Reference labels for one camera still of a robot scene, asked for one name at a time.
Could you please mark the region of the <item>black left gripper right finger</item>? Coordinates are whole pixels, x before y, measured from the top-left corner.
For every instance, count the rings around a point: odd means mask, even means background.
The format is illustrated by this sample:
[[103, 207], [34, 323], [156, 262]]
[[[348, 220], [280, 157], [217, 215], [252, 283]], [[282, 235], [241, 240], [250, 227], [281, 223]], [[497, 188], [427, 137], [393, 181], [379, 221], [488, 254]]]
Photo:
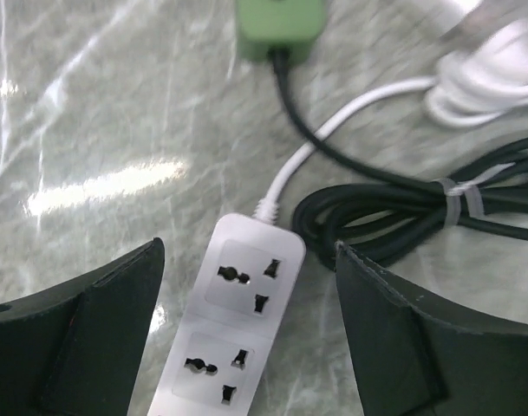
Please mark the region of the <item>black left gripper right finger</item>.
[[528, 415], [528, 324], [469, 309], [336, 244], [367, 415]]

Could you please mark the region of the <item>green power strip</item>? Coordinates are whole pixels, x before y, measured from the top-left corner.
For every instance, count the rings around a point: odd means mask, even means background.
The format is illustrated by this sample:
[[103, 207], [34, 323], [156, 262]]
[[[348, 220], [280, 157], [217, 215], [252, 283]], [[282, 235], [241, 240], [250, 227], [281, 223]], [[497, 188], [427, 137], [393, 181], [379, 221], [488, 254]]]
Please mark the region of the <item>green power strip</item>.
[[305, 62], [327, 21], [322, 0], [237, 0], [236, 49], [249, 62], [283, 51], [292, 64]]

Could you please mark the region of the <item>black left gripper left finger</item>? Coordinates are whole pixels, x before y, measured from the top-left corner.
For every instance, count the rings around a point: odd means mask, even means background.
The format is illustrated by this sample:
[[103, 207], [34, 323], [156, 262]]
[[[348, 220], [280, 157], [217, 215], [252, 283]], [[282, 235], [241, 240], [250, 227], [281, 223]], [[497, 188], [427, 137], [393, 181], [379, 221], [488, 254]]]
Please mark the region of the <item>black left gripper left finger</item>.
[[161, 239], [0, 303], [0, 415], [125, 415], [160, 292]]

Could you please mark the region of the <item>white power strip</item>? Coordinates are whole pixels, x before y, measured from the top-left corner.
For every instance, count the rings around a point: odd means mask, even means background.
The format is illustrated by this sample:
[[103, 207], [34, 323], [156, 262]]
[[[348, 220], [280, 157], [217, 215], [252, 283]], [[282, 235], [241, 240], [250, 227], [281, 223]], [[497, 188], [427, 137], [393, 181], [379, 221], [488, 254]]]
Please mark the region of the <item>white power strip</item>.
[[149, 414], [249, 412], [305, 253], [255, 218], [216, 223]]

